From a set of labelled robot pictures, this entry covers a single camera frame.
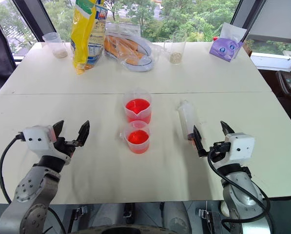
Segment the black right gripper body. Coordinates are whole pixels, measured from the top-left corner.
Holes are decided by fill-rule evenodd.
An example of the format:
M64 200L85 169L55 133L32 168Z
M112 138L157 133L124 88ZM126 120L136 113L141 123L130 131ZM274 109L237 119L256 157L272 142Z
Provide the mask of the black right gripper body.
M210 159L212 162L221 161L227 152L230 151L231 143L229 142L215 142L210 150L207 152L202 143L198 144L198 156L199 157L207 157L210 155Z

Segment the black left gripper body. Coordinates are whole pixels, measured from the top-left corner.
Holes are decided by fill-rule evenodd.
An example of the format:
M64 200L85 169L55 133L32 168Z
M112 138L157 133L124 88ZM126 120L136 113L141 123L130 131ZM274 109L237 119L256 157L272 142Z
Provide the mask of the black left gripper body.
M84 141L81 139L65 141L64 137L58 137L54 143L54 148L71 158L76 150L76 147L82 147L83 145Z

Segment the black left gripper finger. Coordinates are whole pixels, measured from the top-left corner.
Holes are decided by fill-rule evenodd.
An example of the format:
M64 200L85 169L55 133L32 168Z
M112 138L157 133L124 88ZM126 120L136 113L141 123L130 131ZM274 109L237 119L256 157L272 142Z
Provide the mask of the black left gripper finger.
M63 128L63 125L64 125L64 120L60 120L59 122L55 123L52 127L53 127L53 130L54 130L54 133L55 133L55 137L56 137L56 141L58 140L64 140L63 137L60 137L60 133L62 131L62 128Z
M89 135L89 132L90 132L90 122L87 120L86 122L83 123L83 125L81 126L78 132L78 137L76 139L77 147L84 146L87 140L87 137Z

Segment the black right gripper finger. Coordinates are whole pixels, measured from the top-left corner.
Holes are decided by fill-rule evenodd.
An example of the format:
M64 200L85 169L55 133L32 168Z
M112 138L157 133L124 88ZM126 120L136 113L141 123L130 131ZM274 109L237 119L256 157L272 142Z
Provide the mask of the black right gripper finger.
M225 141L231 141L231 138L234 136L235 131L224 121L220 122L222 131L225 135Z
M194 143L197 148L198 156L199 157L207 157L208 152L203 148L202 142L201 142L201 135L197 129L197 127L194 125L193 128L193 137L194 137Z

